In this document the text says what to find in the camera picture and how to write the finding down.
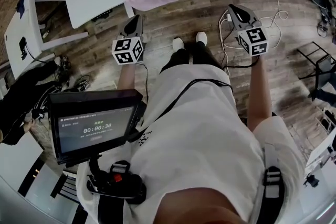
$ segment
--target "white cable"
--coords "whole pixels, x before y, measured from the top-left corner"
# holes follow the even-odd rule
[[[285,14],[287,15],[286,18],[282,18],[281,13],[285,13]],[[275,22],[275,19],[276,19],[277,15],[279,15],[279,18],[280,18],[281,20],[287,20],[288,17],[289,17],[289,14],[288,14],[288,12],[287,12],[286,10],[280,10],[280,0],[278,0],[278,12],[275,13],[275,15],[274,15],[273,18],[270,18],[270,17],[263,17],[263,18],[260,18],[260,19],[259,19],[259,20],[262,20],[262,19],[271,19],[271,20],[272,20],[272,23],[271,23],[270,26],[267,27],[267,28],[272,27],[273,23],[275,23],[276,26],[278,27],[279,31],[280,31],[280,38],[279,38],[279,41],[278,41],[278,43],[277,43],[274,47],[271,47],[271,49],[275,49],[275,48],[280,44],[281,37],[282,37],[281,28],[280,28],[280,27],[278,26],[278,24]]]
[[[225,57],[226,57],[226,65],[228,64],[229,57],[228,57],[228,55],[227,55],[226,50],[225,50],[224,47],[226,47],[226,48],[230,48],[230,49],[243,49],[243,48],[237,48],[237,47],[230,47],[230,46],[226,45],[226,44],[223,42],[223,38],[222,38],[222,24],[223,24],[224,21],[227,20],[226,18],[223,19],[223,17],[225,16],[225,14],[226,14],[227,12],[228,12],[228,9],[223,13],[223,15],[221,16],[221,18],[219,19],[219,22],[218,22],[219,36],[220,36],[220,43],[222,44],[222,49],[223,49],[223,52],[225,53]],[[287,15],[286,18],[283,18],[283,17],[281,16],[281,13],[285,13],[285,14]],[[272,25],[273,25],[273,23],[274,23],[274,24],[278,27],[278,29],[279,29],[279,31],[280,31],[280,37],[279,37],[279,40],[278,40],[277,44],[276,44],[274,47],[271,47],[270,49],[275,49],[275,48],[280,44],[280,42],[281,42],[281,38],[282,38],[281,28],[280,28],[279,25],[275,22],[275,19],[276,19],[277,15],[279,15],[279,18],[280,18],[281,20],[287,20],[288,17],[289,17],[289,14],[288,14],[288,12],[287,12],[286,10],[280,10],[280,0],[278,0],[278,11],[277,11],[277,13],[275,13],[275,15],[274,15],[273,18],[271,18],[271,17],[263,17],[263,18],[260,18],[260,19],[259,19],[259,21],[262,20],[262,19],[270,19],[270,20],[272,20],[272,23],[271,23],[268,27],[266,27],[266,28],[271,28]],[[227,70],[227,72],[228,72],[228,76],[230,76],[230,71],[229,71],[229,69],[228,69],[227,67],[226,67],[226,70]]]
[[[275,23],[275,25],[278,27],[278,29],[280,31],[280,37],[279,37],[278,43],[274,47],[270,48],[270,49],[275,49],[280,44],[280,41],[281,41],[281,38],[282,38],[281,28],[278,26],[278,24],[276,23],[276,21],[273,18],[271,18],[271,17],[263,17],[263,18],[260,18],[259,20],[262,20],[262,19],[271,19],[272,20],[272,23],[270,24],[270,26],[265,27],[265,28],[270,28],[272,26],[272,24]]]

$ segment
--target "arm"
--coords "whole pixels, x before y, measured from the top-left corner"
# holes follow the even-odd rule
[[[134,89],[134,81],[135,81],[135,64],[122,66],[117,89],[118,90]]]
[[[252,67],[248,98],[247,127],[254,131],[260,122],[272,116],[272,103],[264,57]]]

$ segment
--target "shoulder strap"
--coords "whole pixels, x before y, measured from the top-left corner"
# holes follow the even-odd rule
[[[250,224],[273,224],[276,222],[285,199],[285,184],[278,168],[275,147],[265,144],[265,174],[257,192]]]
[[[123,224],[124,199],[100,195],[98,205],[99,224]]]

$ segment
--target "white sneaker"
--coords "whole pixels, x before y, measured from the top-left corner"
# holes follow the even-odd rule
[[[208,38],[206,36],[206,33],[204,33],[204,32],[198,32],[197,33],[196,42],[199,42],[199,41],[203,42],[204,45],[208,44]]]
[[[55,59],[54,59],[54,62],[55,64],[57,64],[58,66],[61,66],[61,58],[59,56],[57,56]]]
[[[184,49],[184,43],[183,40],[178,37],[173,40],[173,50],[177,52],[179,49]]]

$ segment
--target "white cloth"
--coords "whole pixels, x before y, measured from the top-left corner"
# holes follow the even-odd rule
[[[252,133],[238,117],[229,87],[198,82],[155,121],[189,82],[199,78],[229,83],[225,72],[209,65],[182,65],[163,71],[144,115],[143,129],[148,129],[137,142],[125,146],[131,147],[130,155],[120,155],[123,150],[119,148],[109,151],[111,157],[99,160],[107,170],[115,161],[129,160],[131,172],[140,175],[147,186],[146,201],[131,205],[132,214],[125,211],[124,223],[152,223],[165,194],[196,187],[219,191],[248,221],[265,171],[262,147],[266,142],[276,148],[286,184],[288,199],[282,215],[298,195],[304,165],[284,122],[280,117],[269,118]],[[97,202],[86,190],[87,172],[87,164],[81,164],[77,193],[84,208],[97,219],[93,209]]]

